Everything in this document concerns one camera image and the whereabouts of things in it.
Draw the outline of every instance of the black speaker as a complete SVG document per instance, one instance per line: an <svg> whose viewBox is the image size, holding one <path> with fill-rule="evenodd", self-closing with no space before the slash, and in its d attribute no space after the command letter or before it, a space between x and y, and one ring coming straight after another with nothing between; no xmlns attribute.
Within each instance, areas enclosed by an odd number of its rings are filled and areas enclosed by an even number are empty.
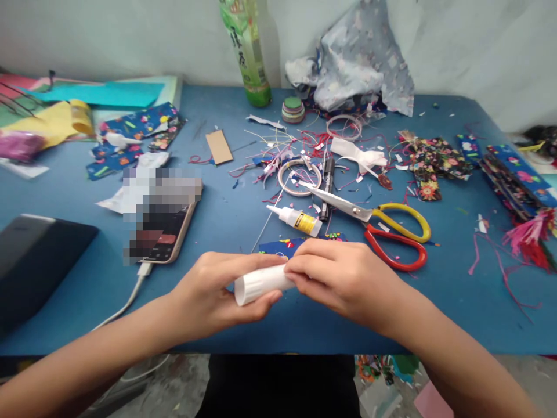
<svg viewBox="0 0 557 418"><path fill-rule="evenodd" d="M25 214L0 232L0 336L42 308L98 231Z"/></svg>

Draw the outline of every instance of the gray floral fabric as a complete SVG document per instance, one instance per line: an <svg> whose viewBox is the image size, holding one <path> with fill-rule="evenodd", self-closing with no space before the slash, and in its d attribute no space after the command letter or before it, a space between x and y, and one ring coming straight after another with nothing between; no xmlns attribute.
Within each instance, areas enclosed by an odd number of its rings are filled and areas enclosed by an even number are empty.
<svg viewBox="0 0 557 418"><path fill-rule="evenodd" d="M303 94L316 87L325 111L350 107L362 95L370 103L381 93L390 111L412 116L414 81L390 30L386 0L361 0L321 38L317 58L287 62L287 78Z"/></svg>

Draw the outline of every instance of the brown cardboard strip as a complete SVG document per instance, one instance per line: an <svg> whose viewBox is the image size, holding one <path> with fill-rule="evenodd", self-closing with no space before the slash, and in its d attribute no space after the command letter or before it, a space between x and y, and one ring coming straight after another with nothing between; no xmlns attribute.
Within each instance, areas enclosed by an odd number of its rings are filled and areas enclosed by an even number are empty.
<svg viewBox="0 0 557 418"><path fill-rule="evenodd" d="M234 160L222 131L211 132L206 134L206 137L215 165Z"/></svg>

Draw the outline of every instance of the white tube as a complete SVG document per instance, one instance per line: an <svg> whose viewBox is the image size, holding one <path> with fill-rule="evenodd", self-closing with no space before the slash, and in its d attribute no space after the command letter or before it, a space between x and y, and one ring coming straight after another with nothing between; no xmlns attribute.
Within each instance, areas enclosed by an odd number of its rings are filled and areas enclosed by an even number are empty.
<svg viewBox="0 0 557 418"><path fill-rule="evenodd" d="M234 297L239 306L247 305L272 290L288 290L296 285L284 275L284 264L267 267L237 278Z"/></svg>

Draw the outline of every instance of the table surface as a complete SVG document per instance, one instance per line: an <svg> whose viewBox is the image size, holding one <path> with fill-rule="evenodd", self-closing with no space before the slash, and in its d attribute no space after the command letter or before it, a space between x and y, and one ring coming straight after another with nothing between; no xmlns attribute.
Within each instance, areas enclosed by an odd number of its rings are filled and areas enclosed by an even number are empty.
<svg viewBox="0 0 557 418"><path fill-rule="evenodd" d="M256 143L234 152L234 161L213 165L188 164L189 157L197 154L203 159L210 155L205 134L217 125L223 129L232 150L259 138L245 132L272 135L270 127L245 120L250 114L278 120L282 101L291 91L273 90L273 103L265 109L251 107L242 88L186 86L182 93L181 113L189 120L171 146L172 168L182 168L192 175L200 175L204 182L202 201L199 203L178 260L171 265L155 266L145 281L130 311L163 295L175 286L206 251L248 253L253 247L269 211L262 200L280 190L276 181L267 181L267 190L261 183L253 184L261 170L248 171L236 179L228 170L242 166L247 156L257 154L264 144ZM456 145L455 136L464 134L465 124L473 126L482 145L505 141L504 134L473 100L459 96L419 95L415 98L415 117L390 114L365 127L364 138L382 133L390 145L396 143L396 132L409 129L423 138L443 136ZM288 132L298 136L315 119L309 114L301 125L289 125ZM318 119L309 129L324 132L325 122ZM365 148L372 142L361 143ZM0 341L0 355L45 355L73 339L87 333L98 323L119 310L127 301L136 282L137 266L123 266L122 248L128 237L129 225L122 216L95 205L111 197L121 186L122 175L90 182L86 180L85 166L92 159L91 143L64 143L43 152L39 162L50 170L32 181L25 181L5 170L0 171L2 211L0 227L6 226L21 213L31 213L82 222L97 226L100 233L85 254L67 275L46 305L27 323ZM353 180L355 164L350 171L337 170L337 186ZM366 176L354 187L347 187L338 194L351 201L375 207L388 202L402 202L406 182L412 181L409 171L393 170L389 174L394 190L389 192L375 179ZM358 192L348 192L359 188ZM420 202L410 198L410 204L429 221L432 240L441 247L428 246L426 267L418 271L416 279L402 273L410 285L429 297L447 316L480 341L490 352L505 354L555 354L557 353L557 280L537 268L525 267L511 275L510 284L518 299L527 304L542 302L541 309L528 309L533 323L521 313L505 289L502 274L491 245L478 240L481 260L475 274L468 269L475 260L473 234L477 227L478 213L489 219L489 235L500 242L511 224L507 211L489 189L479 171L468 182L440 180L442 201ZM285 195L281 205L293 202L295 207L308 212L311 197L296 198ZM419 231L415 221L404 214L393 217L404 222L405 227ZM348 240L362 242L361 225L351 217L337 213L333 216L330 232L344 232ZM293 238L302 234L271 218L261 238L262 243ZM386 248L409 262L415 257L411 249L392 243ZM555 249L555 241L550 243ZM502 255L504 265L516 262ZM259 322L242 325L220 334L181 345L176 348L187 352L211 353L281 353L303 354L371 353L396 354L404 349L394 341L383 338L331 312L302 296L296 289L285 293L273 307L268 317Z"/></svg>

